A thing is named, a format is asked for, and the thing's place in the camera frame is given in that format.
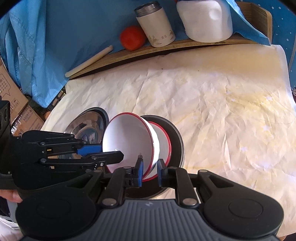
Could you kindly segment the person left hand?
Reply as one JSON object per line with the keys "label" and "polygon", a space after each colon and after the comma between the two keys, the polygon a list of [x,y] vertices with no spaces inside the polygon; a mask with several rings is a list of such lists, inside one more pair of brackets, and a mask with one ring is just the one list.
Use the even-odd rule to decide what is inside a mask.
{"label": "person left hand", "polygon": [[22,199],[16,190],[0,190],[0,197],[3,197],[4,199],[10,202],[15,202],[15,203],[22,202]]}

